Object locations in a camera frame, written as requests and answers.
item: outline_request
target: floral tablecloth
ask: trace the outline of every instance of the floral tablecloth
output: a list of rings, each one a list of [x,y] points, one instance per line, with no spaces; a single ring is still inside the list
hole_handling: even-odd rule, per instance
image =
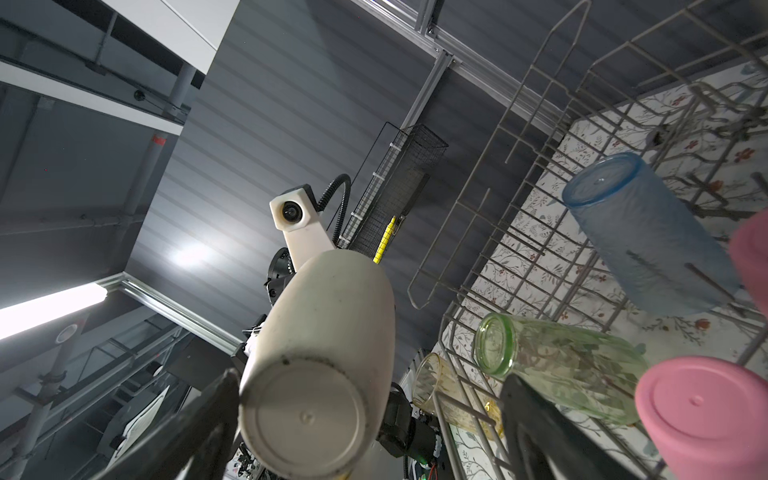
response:
[[[701,81],[719,89],[737,103],[751,104],[756,102],[760,89],[768,85],[768,79],[749,63],[709,75]],[[683,114],[691,98],[688,87],[680,86],[649,96],[641,103],[665,114],[664,123],[669,124]],[[642,151],[649,133],[662,122],[662,117],[648,112],[638,104],[634,104],[627,114],[642,124],[642,127],[625,121],[617,132],[617,139],[612,138],[590,121],[576,122],[570,129],[570,134],[561,142],[559,152],[553,156],[553,160],[576,173],[581,168],[575,162],[586,167],[600,157],[598,152],[586,145],[587,143],[599,151],[605,146],[605,142],[610,140],[611,144],[606,146],[605,154],[628,151],[630,148],[627,144],[636,151]],[[618,114],[609,112],[604,115],[611,121],[619,122]],[[710,161],[718,159],[725,151],[728,140],[718,136],[716,129],[733,122],[738,117],[737,113],[726,108],[718,108],[715,115],[709,118],[702,116],[686,126],[686,134],[678,139],[666,156],[667,159],[673,160],[663,162],[657,169],[657,173],[678,197],[691,198],[697,186],[687,175],[694,174],[697,178],[704,179],[713,166],[712,163],[700,161],[696,156]],[[606,129],[611,129],[607,122],[596,121],[601,122]],[[724,198],[727,201],[726,208],[729,210],[759,211],[768,206],[768,198],[750,179],[750,174],[756,171],[768,177],[768,161],[766,161],[768,134],[760,134],[761,129],[765,127],[753,129],[755,134],[742,139],[730,150],[725,163],[708,184],[715,195],[704,193],[696,202],[697,205],[705,208],[721,207]],[[644,159],[650,161],[655,153],[655,151],[647,151]],[[532,217],[518,214],[512,224],[514,229],[520,230],[539,243],[546,241],[551,229],[542,222],[554,227],[565,212],[565,207],[555,200],[555,197],[561,198],[561,191],[565,185],[564,178],[570,178],[570,175],[564,174],[557,167],[552,167],[551,171],[541,175],[537,182],[540,190],[534,189],[523,206],[523,209]],[[729,235],[739,225],[739,222],[727,217],[707,217],[700,221],[725,248],[727,248]],[[520,240],[520,235],[507,235],[502,241],[506,247],[497,247],[492,255],[492,259],[500,265],[488,262],[482,271],[482,275],[492,281],[478,278],[472,287],[472,292],[479,294],[477,299],[491,300],[510,313],[530,317],[536,317],[541,313],[541,318],[550,319],[560,302],[548,301],[549,294],[554,292],[557,299],[563,298],[570,286],[568,282],[574,281],[581,272],[582,267],[578,265],[584,265],[592,252],[590,248],[581,249],[581,244],[586,237],[570,214],[564,216],[557,230],[559,233],[552,236],[548,244],[551,252],[541,257],[537,256],[526,242]],[[573,257],[578,257],[576,266],[569,268]],[[513,298],[509,292],[515,292],[521,282],[519,276],[524,276],[532,263],[534,265],[528,275],[530,283],[523,283],[517,296]],[[596,269],[592,270],[584,280],[585,289],[579,289],[576,292],[570,306],[561,313],[558,321],[588,329],[600,329],[601,326],[589,320],[588,316],[604,323],[614,314],[616,309],[614,304],[622,301],[624,293],[600,260],[595,267]],[[514,272],[515,275],[510,274],[506,269]],[[564,283],[558,279],[558,276],[563,274],[566,279]],[[737,297],[748,301],[744,292],[740,292]],[[473,328],[478,324],[478,316],[482,317],[488,312],[478,302],[464,300],[462,304],[475,315],[465,311],[461,314],[461,321]],[[611,325],[610,333],[632,343],[651,364],[682,355],[714,356],[733,361],[759,331],[761,323],[758,319],[747,319],[735,323],[724,319],[723,315],[736,316],[732,310],[728,309],[692,316],[656,316],[628,303],[618,313]],[[443,341],[446,344],[451,341],[448,330],[443,333]],[[453,347],[458,353],[470,358],[471,344],[472,332],[459,327],[455,332]],[[435,350],[440,350],[439,345],[435,346]],[[747,363],[747,367],[768,378],[768,349],[765,346],[761,347]],[[468,372],[468,374],[478,378],[477,372]],[[653,443],[634,427],[611,426],[611,431],[623,442],[625,448],[630,449],[641,459],[645,467],[643,469],[631,461],[622,448],[616,445],[591,419],[576,412],[566,412],[566,415],[582,427],[597,444],[609,451],[640,478],[645,478],[647,472],[660,459]],[[490,461],[475,434],[455,429],[454,438],[470,480],[496,478]],[[667,469],[661,478],[672,480],[674,475]]]

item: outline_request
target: yellow marker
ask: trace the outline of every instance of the yellow marker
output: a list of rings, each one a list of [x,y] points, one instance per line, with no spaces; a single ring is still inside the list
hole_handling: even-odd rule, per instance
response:
[[[376,255],[373,257],[373,262],[378,263],[382,259],[382,255],[384,255],[384,250],[386,250],[386,245],[389,243],[389,239],[392,238],[392,233],[395,231],[395,220],[397,220],[397,217],[392,217],[392,220],[389,222],[389,225],[386,226],[386,230],[384,230],[384,234],[382,235],[382,241],[379,242],[379,249],[376,251]]]

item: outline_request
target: white plastic cup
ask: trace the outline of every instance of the white plastic cup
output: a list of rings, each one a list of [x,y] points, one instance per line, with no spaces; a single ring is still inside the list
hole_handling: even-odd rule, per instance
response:
[[[313,257],[255,339],[240,383],[243,439],[286,478],[349,472],[379,431],[394,356],[382,267],[350,250]]]

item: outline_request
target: green glass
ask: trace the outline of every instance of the green glass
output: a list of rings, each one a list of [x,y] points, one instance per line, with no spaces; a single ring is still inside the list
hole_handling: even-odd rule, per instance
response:
[[[483,372],[500,380],[516,373],[550,402],[618,425],[639,420],[633,395],[648,364],[616,336],[490,313],[472,355]]]

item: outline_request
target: blue cup rim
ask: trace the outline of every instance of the blue cup rim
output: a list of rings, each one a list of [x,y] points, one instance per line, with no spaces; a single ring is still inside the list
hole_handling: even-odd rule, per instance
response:
[[[628,161],[632,163],[632,170],[627,172],[623,177],[616,180],[612,187],[600,192],[598,195],[590,197],[587,200],[573,201],[574,189],[578,187],[579,183],[582,182],[588,175],[593,174],[596,170],[602,170],[606,166],[619,161]],[[629,184],[637,176],[637,174],[640,172],[640,169],[644,165],[645,161],[643,158],[634,152],[627,151],[621,152],[619,154],[608,155],[603,160],[593,163],[589,167],[586,167],[578,174],[576,174],[575,177],[571,178],[571,180],[565,185],[565,188],[563,189],[563,204],[565,204],[565,206],[568,208],[572,208],[583,207],[585,205],[592,205],[596,204],[597,202],[601,202],[622,188],[626,187],[627,184]]]

